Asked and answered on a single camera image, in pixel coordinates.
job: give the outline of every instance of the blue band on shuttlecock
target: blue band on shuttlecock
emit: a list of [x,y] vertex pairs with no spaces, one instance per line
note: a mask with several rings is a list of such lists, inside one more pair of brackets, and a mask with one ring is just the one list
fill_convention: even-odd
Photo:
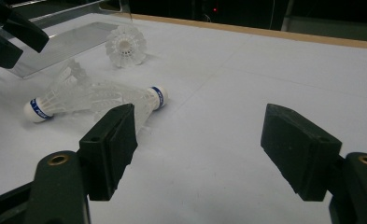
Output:
[[41,111],[41,109],[38,107],[37,102],[35,101],[35,99],[31,100],[31,107],[33,108],[33,110],[35,111],[35,113],[42,119],[51,119],[52,117],[48,116],[46,113],[44,113],[43,111]]
[[157,95],[159,95],[159,98],[160,98],[160,105],[156,109],[156,110],[158,110],[163,106],[163,95],[162,95],[162,92],[157,87],[151,87],[151,88],[157,92]]

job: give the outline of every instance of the badminton shuttlecock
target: badminton shuttlecock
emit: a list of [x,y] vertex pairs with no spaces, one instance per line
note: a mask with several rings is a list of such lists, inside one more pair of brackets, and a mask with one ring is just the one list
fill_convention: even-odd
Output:
[[24,114],[32,122],[41,122],[51,119],[56,113],[89,109],[90,85],[85,70],[79,63],[69,60],[44,95],[36,97],[24,106]]
[[115,106],[133,104],[135,129],[138,132],[151,112],[163,107],[167,100],[168,93],[163,87],[143,90],[120,83],[102,82],[92,85],[91,111],[98,120]]
[[120,25],[107,37],[106,54],[117,67],[140,64],[146,58],[146,40],[133,26]]

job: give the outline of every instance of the transparent plastic box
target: transparent plastic box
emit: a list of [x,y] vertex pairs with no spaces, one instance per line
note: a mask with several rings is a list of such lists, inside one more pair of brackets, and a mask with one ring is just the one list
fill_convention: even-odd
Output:
[[106,37],[119,24],[132,23],[128,0],[85,1],[85,4],[79,6],[62,5],[62,2],[65,1],[40,0],[13,6],[22,15],[31,10],[51,10],[51,13],[35,18],[26,17],[49,35],[49,42],[40,53],[0,28],[1,36],[23,50],[16,65],[8,69],[11,73],[22,78],[29,77],[105,43]]

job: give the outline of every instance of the upright shuttlecock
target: upright shuttlecock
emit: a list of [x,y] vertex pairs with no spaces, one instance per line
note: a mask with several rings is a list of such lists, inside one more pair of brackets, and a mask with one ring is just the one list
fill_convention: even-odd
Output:
[[160,86],[146,90],[113,82],[92,85],[92,108],[95,120],[100,119],[109,109],[125,104],[134,105],[136,132],[143,126],[154,110],[163,107],[168,100],[166,89]]
[[146,40],[133,26],[120,25],[107,37],[106,54],[117,67],[140,64],[146,58]]
[[44,95],[28,102],[24,114],[32,122],[51,119],[56,113],[89,109],[90,79],[79,63],[69,60]]

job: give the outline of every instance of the white tabletop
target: white tabletop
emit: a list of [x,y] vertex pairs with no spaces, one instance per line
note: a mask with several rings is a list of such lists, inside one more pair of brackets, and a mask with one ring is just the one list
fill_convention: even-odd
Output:
[[[139,147],[110,202],[90,203],[92,223],[331,223],[330,195],[305,203],[260,146],[268,103],[296,110],[367,152],[367,49],[134,20],[148,41],[143,64],[114,68],[104,46],[76,57],[91,76],[170,100],[137,136]],[[23,105],[61,64],[19,79],[0,68],[0,194],[33,180],[38,161],[78,149],[89,113],[33,124]]]

